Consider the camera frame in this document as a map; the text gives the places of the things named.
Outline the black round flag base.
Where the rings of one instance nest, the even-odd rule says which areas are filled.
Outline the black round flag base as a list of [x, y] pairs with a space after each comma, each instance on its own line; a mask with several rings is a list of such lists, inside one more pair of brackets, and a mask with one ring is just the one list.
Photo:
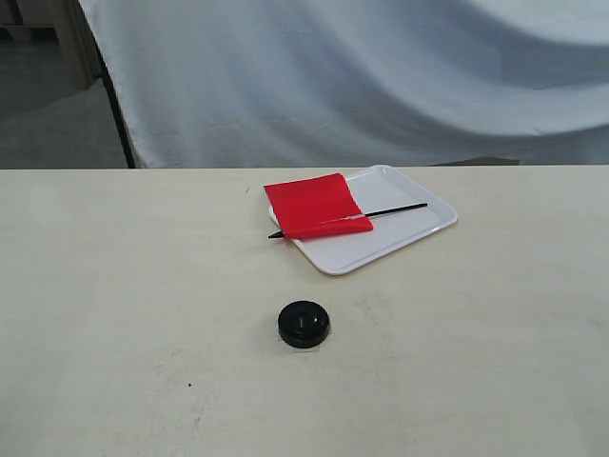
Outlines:
[[311, 349], [319, 346], [331, 330], [327, 311], [319, 304], [300, 300], [287, 304], [277, 318], [280, 338], [290, 347]]

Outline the black backdrop stand pole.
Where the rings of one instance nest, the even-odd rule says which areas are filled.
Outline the black backdrop stand pole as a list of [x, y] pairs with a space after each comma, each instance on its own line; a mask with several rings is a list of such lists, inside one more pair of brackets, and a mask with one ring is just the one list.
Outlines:
[[125, 161], [126, 161], [129, 169], [136, 169], [136, 161], [135, 161], [132, 146], [130, 143], [128, 129], [125, 124], [124, 116], [123, 116], [123, 113], [122, 113], [122, 110], [121, 110], [121, 107], [119, 104], [119, 100], [117, 97], [117, 93], [115, 91], [115, 87], [110, 78], [110, 75], [108, 72], [108, 67], [102, 56], [99, 46], [95, 45], [95, 48], [96, 48], [97, 57], [98, 57], [99, 64], [100, 64], [102, 83], [103, 83], [104, 89], [105, 89], [107, 97], [108, 97], [110, 110], [112, 113], [112, 117], [113, 117], [113, 120], [115, 123], [117, 133], [118, 133], [120, 144], [123, 149]]

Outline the white backdrop cloth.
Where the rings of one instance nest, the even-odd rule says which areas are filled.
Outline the white backdrop cloth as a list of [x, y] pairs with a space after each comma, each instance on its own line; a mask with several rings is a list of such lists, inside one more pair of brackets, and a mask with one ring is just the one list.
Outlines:
[[147, 168], [608, 160], [604, 1], [86, 1]]

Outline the wooden furniture in background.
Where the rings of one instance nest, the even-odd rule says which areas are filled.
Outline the wooden furniture in background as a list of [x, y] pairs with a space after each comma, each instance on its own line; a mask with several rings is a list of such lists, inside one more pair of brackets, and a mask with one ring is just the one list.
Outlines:
[[1, 29], [17, 44], [32, 43], [39, 30], [52, 30], [79, 90], [89, 89], [101, 76], [96, 43], [78, 1], [1, 0]]

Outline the red flag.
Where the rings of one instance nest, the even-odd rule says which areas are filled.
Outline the red flag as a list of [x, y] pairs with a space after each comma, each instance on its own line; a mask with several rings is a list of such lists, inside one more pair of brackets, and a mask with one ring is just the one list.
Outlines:
[[340, 173], [266, 185], [265, 194], [280, 228], [270, 239], [308, 240], [369, 232], [374, 229], [373, 217], [428, 206], [417, 203], [364, 213]]

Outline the white rectangular plastic tray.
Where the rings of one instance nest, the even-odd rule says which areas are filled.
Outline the white rectangular plastic tray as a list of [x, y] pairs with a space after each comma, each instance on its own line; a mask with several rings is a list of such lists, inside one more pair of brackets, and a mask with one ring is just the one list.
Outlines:
[[346, 274], [458, 221], [458, 214], [450, 205], [390, 166], [376, 165], [343, 176], [364, 213], [417, 203], [428, 206], [373, 217], [374, 229], [369, 232], [308, 240], [282, 238], [293, 242], [323, 273]]

